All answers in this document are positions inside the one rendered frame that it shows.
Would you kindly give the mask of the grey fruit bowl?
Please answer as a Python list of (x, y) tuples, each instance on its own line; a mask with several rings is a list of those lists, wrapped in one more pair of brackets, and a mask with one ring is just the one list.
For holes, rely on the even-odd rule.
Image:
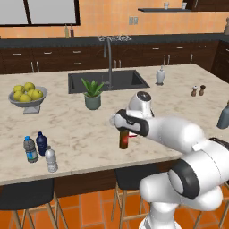
[(38, 100), (32, 100), (30, 102), (19, 102), (13, 99), (12, 92), (9, 94), (8, 99), (12, 104), (15, 104), (17, 107), (22, 107), (24, 109), (23, 113), (25, 115), (38, 114), (40, 110), (40, 105), (47, 95), (47, 89), (41, 86), (37, 86), (37, 89), (43, 92), (43, 97)]

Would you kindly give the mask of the grey plastic bottle blue label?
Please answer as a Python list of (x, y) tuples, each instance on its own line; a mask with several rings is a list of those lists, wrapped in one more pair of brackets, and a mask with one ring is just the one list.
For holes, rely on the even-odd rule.
[(35, 142), (30, 136), (25, 137), (23, 147), (27, 156), (27, 160), (30, 163), (36, 163), (38, 161), (38, 153), (35, 147)]

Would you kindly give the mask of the dark grey sink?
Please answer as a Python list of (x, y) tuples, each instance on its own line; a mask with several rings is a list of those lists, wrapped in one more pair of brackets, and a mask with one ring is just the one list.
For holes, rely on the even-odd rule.
[[(108, 72), (82, 72), (68, 74), (68, 93), (84, 93), (87, 91), (82, 80), (95, 81), (98, 84), (104, 84), (102, 91), (109, 90), (109, 75)], [(145, 89), (149, 85), (140, 76), (136, 70), (124, 70), (112, 72), (112, 90), (125, 89)]]

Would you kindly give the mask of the green plant in grey pot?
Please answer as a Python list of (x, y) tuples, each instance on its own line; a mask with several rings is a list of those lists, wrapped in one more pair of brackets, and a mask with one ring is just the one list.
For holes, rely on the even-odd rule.
[(85, 106), (89, 110), (97, 110), (101, 106), (101, 89), (104, 86), (104, 83), (99, 84), (97, 81), (88, 81), (81, 79), (83, 85), (86, 88), (86, 92), (84, 93), (85, 98)]

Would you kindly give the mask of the dark brown upper cupboard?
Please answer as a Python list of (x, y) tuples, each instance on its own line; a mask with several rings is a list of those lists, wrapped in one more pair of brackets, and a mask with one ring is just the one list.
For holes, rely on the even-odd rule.
[(229, 12), (229, 0), (194, 0), (193, 11)]

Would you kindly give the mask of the grey tap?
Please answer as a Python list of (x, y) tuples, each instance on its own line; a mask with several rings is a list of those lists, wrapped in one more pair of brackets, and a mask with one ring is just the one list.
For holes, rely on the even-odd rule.
[(109, 68), (108, 68), (108, 78), (109, 78), (109, 83), (108, 88), (109, 90), (112, 90), (112, 51), (111, 51), (111, 42), (108, 37), (105, 37), (104, 41), (104, 58), (108, 57), (109, 60)]

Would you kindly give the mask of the black-framed window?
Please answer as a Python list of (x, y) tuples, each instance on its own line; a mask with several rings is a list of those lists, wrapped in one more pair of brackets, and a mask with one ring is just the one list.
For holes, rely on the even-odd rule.
[(79, 0), (0, 0), (0, 26), (81, 25)]

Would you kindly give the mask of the dark wall shelf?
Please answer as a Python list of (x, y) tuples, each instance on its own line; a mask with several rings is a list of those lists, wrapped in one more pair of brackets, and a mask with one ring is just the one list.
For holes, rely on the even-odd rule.
[(143, 13), (187, 13), (191, 12), (189, 9), (182, 8), (138, 8), (138, 11)]

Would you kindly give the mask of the clear plastic bottle white cap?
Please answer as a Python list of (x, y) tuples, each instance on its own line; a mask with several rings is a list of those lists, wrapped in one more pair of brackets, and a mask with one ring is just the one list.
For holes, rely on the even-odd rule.
[(55, 151), (51, 149), (50, 146), (47, 146), (45, 152), (45, 159), (47, 161), (47, 170), (49, 173), (55, 173), (58, 170), (58, 164), (56, 162)]

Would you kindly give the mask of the white soap dispenser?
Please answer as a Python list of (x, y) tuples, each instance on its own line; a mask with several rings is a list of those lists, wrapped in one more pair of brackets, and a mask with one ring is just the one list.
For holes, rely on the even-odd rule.
[(164, 84), (164, 79), (165, 79), (165, 70), (163, 69), (163, 67), (160, 67), (160, 69), (157, 70), (156, 78), (157, 78), (156, 84), (162, 86)]

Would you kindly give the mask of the dark brown cupboard run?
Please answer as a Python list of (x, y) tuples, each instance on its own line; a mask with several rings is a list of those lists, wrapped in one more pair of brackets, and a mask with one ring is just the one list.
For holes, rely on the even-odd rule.
[[(112, 67), (196, 64), (229, 83), (229, 43), (186, 41), (112, 45)], [(0, 48), (0, 74), (106, 69), (104, 46)]]

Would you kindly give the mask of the dark blue plastic bottle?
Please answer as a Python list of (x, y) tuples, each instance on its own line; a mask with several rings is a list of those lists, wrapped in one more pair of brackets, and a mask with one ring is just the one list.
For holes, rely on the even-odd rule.
[(43, 135), (41, 131), (38, 132), (38, 136), (36, 138), (36, 143), (38, 146), (38, 153), (41, 156), (44, 156), (47, 150), (47, 137)]

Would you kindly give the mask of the brown glass bottle red label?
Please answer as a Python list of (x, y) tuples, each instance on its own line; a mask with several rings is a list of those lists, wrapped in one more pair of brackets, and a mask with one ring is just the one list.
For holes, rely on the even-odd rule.
[(120, 132), (120, 141), (119, 141), (119, 148), (120, 149), (127, 149), (129, 142), (129, 132), (128, 131), (121, 131)]

